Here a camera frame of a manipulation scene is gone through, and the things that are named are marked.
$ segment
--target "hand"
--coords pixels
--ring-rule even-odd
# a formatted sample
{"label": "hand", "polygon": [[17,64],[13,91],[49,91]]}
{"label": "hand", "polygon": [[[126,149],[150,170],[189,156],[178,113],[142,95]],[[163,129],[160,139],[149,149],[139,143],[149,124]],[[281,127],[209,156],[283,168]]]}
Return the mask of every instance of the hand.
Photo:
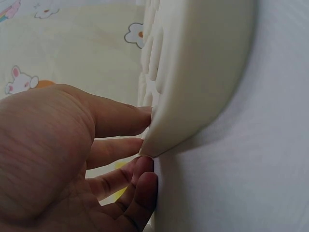
{"label": "hand", "polygon": [[[87,169],[138,153],[150,124],[135,108],[54,85],[0,101],[0,231],[141,232],[157,197],[151,158],[93,179]],[[115,203],[99,200],[128,186]]]}

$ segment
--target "cartoon print fabric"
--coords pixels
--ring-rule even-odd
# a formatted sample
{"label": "cartoon print fabric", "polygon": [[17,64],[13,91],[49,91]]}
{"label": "cartoon print fabric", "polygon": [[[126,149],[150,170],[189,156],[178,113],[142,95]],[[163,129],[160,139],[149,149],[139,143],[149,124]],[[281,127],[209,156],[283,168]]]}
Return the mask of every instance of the cartoon print fabric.
{"label": "cartoon print fabric", "polygon": [[0,0],[0,99],[56,83],[136,105],[143,45],[132,23],[143,22],[144,7],[135,2]]}

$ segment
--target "fingernail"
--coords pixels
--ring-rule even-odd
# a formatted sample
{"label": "fingernail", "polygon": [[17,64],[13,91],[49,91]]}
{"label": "fingernail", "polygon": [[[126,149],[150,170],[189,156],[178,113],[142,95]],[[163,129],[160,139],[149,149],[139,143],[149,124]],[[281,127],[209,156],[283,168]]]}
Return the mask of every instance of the fingernail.
{"label": "fingernail", "polygon": [[151,113],[151,111],[153,110],[153,108],[150,107],[150,106],[142,106],[142,107],[139,107],[139,110],[141,110],[141,111],[143,111],[143,112]]}

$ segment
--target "cartoon bunny print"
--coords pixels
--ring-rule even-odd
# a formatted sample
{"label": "cartoon bunny print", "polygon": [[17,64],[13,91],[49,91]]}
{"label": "cartoon bunny print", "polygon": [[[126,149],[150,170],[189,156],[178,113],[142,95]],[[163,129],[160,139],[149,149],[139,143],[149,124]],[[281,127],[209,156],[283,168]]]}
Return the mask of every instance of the cartoon bunny print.
{"label": "cartoon bunny print", "polygon": [[35,88],[39,83],[37,76],[31,77],[23,72],[20,72],[18,66],[12,69],[12,76],[14,81],[9,82],[5,87],[5,94],[16,94]]}

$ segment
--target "rainbow print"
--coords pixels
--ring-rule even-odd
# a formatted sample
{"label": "rainbow print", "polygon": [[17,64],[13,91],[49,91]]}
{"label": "rainbow print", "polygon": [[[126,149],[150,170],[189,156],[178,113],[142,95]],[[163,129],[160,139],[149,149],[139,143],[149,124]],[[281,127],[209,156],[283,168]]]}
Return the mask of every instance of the rainbow print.
{"label": "rainbow print", "polygon": [[6,13],[12,8],[12,6],[10,6],[9,8],[5,9],[4,11],[2,11],[0,13],[0,22],[3,22],[4,20],[6,20],[8,17],[6,17]]}

